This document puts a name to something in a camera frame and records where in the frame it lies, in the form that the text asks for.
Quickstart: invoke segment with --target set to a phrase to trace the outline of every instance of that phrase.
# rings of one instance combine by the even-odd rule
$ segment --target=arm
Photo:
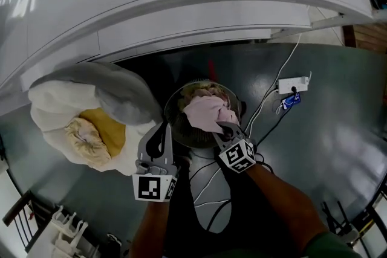
[[[317,234],[328,231],[307,195],[279,179],[260,164],[255,164],[246,172],[284,221],[300,253]]]
[[[164,250],[169,203],[150,202],[134,237],[130,258],[161,258]]]

